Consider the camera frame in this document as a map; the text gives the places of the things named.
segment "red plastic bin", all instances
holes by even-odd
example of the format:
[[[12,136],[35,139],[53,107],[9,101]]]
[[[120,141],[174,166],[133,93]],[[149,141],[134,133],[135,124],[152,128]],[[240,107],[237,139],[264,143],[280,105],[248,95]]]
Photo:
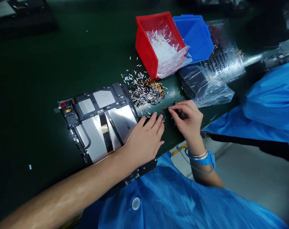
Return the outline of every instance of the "red plastic bin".
[[[152,14],[147,16],[138,16],[136,17],[136,23],[138,26],[137,35],[136,35],[136,44],[135,48],[138,52],[139,57],[141,58],[142,63],[144,64],[149,76],[153,80],[159,80],[157,77],[157,68],[158,68],[158,59],[155,55],[155,52],[151,46],[151,43],[147,37],[147,31],[156,31],[164,25],[168,25],[170,28],[167,32],[176,39],[179,44],[178,51],[184,48],[186,45],[176,28],[176,25],[173,21],[173,18],[170,12],[164,12],[159,14]]]

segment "gray floor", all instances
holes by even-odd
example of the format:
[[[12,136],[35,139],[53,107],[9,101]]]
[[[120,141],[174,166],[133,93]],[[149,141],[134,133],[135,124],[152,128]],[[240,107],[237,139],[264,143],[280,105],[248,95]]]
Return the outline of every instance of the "gray floor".
[[[289,162],[257,147],[204,141],[215,153],[217,172],[228,189],[269,209],[289,225]],[[186,177],[193,179],[180,153],[171,159]]]

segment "pile of small parts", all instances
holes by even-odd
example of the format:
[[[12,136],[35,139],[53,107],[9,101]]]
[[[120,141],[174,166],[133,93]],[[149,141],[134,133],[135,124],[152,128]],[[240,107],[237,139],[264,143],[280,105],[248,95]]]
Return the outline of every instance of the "pile of small parts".
[[[150,78],[143,81],[144,75],[141,73],[138,76],[139,78],[134,79],[133,75],[129,72],[129,75],[124,79],[135,85],[135,87],[130,86],[129,88],[133,103],[137,107],[145,104],[156,105],[161,103],[161,99],[166,96],[162,83],[157,83]]]

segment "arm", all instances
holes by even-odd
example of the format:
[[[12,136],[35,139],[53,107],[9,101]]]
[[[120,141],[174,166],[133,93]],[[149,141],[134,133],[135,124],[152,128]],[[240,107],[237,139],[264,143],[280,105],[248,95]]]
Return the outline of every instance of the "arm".
[[[174,111],[175,109],[181,113],[182,117],[187,117],[185,119],[181,119]],[[198,110],[195,103],[192,100],[178,102],[174,106],[169,107],[169,112],[171,113],[178,129],[185,137],[189,152],[196,156],[203,154],[206,150],[203,139],[200,135],[203,114]],[[193,160],[190,160],[190,164],[203,172],[211,172],[213,169],[211,165],[200,165]],[[205,174],[196,171],[192,167],[191,169],[196,182],[205,186],[224,188],[224,185],[216,171],[210,174]]]
[[[5,218],[0,228],[60,227],[136,168],[155,158],[164,143],[160,141],[164,132],[162,115],[156,117],[154,112],[146,125],[142,117],[122,148],[35,196]]]

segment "button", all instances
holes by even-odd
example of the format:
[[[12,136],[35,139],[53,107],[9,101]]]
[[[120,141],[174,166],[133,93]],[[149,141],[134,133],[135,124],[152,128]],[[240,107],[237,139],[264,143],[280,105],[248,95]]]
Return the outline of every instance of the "button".
[[[132,202],[133,210],[136,211],[137,209],[139,209],[139,206],[140,206],[140,199],[139,197],[135,197]]]

